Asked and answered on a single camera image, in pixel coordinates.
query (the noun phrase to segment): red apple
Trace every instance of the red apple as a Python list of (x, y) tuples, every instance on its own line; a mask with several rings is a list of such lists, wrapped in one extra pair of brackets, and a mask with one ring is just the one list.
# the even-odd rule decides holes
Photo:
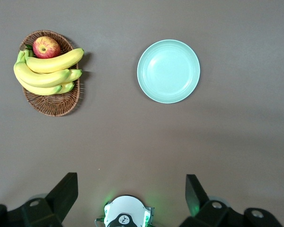
[(54, 39), (41, 36), (33, 43), (33, 50), (37, 58), (54, 58), (60, 55), (60, 46)]

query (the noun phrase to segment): plate rim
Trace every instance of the plate rim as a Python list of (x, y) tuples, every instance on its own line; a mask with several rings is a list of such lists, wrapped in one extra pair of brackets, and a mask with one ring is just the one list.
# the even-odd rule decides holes
[[(155, 46), (155, 45), (157, 45), (157, 44), (159, 44), (159, 43), (162, 43), (162, 42), (167, 42), (167, 41), (169, 41), (169, 42), (172, 41), (172, 42), (175, 42), (175, 43), (182, 44), (182, 45), (186, 46), (186, 47), (192, 52), (193, 56), (195, 57), (195, 59), (196, 59), (196, 61), (197, 61), (196, 66), (197, 66), (197, 68), (198, 68), (198, 72), (196, 73), (196, 75), (197, 75), (197, 80), (196, 80), (195, 86), (191, 89), (191, 91), (190, 91), (184, 98), (177, 99), (176, 101), (161, 101), (160, 99), (156, 99), (156, 98), (150, 96), (150, 95), (143, 89), (143, 87), (142, 87), (142, 85), (141, 85), (142, 82), (140, 81), (140, 77), (141, 77), (141, 76), (139, 76), (139, 75), (140, 75), (140, 73), (139, 73), (139, 68), (140, 68), (140, 65), (141, 65), (143, 56), (146, 55), (147, 52), (149, 51), (149, 49), (152, 48), (153, 46)], [(199, 59), (198, 59), (197, 54), (195, 53), (195, 51), (194, 51), (189, 45), (187, 45), (186, 43), (184, 43), (184, 42), (182, 42), (182, 41), (180, 41), (180, 40), (176, 40), (176, 39), (163, 39), (163, 40), (159, 40), (159, 41), (157, 41), (157, 42), (154, 42), (154, 43), (151, 44), (149, 47), (147, 47), (147, 48), (145, 49), (145, 51), (142, 53), (142, 55), (141, 55), (141, 57), (140, 57), (140, 59), (139, 59), (139, 61), (138, 61), (138, 65), (137, 65), (137, 79), (138, 79), (138, 83), (139, 83), (140, 88), (142, 89), (142, 91), (144, 92), (144, 94), (146, 94), (146, 96), (148, 96), (150, 99), (152, 99), (153, 101), (159, 102), (159, 103), (163, 103), (163, 104), (177, 103), (177, 102), (180, 102), (180, 101), (186, 99), (188, 96), (190, 96), (191, 93), (195, 90), (195, 88), (196, 88), (196, 86), (197, 86), (197, 84), (198, 84), (198, 82), (199, 82), (200, 74), (201, 74), (200, 61), (199, 61)]]

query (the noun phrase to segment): bunch of bananas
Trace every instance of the bunch of bananas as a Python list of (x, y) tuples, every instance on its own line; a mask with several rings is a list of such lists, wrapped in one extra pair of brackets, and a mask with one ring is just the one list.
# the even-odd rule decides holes
[(30, 49), (20, 51), (14, 65), (14, 73), (19, 83), (29, 92), (40, 96), (63, 94), (74, 87), (74, 82), (82, 75), (82, 70), (70, 70), (81, 60), (82, 48), (48, 59), (33, 57)]

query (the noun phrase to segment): wicker basket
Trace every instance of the wicker basket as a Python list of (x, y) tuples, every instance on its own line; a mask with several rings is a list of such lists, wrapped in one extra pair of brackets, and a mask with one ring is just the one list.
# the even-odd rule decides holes
[[(32, 32), (24, 38), (19, 50), (24, 44), (32, 45), (36, 38), (41, 36), (48, 36), (57, 41), (61, 48), (61, 54), (66, 53), (73, 49), (69, 41), (67, 41), (62, 35), (48, 30), (38, 30)], [(71, 67), (71, 69), (78, 69), (78, 64)], [(80, 96), (80, 79), (74, 81), (74, 88), (64, 94), (55, 94), (51, 96), (39, 96), (27, 91), (22, 87), (23, 93), (30, 105), (47, 116), (63, 116), (72, 111), (78, 103)]]

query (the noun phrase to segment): banana stem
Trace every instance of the banana stem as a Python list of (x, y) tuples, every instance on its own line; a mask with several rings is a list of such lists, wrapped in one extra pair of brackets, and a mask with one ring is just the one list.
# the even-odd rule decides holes
[(25, 50), (24, 50), (24, 53), (25, 53), (25, 59), (30, 56), (30, 50), (25, 49)]
[(24, 56), (25, 56), (24, 51), (19, 51), (16, 63), (24, 61), (24, 58), (23, 58)]

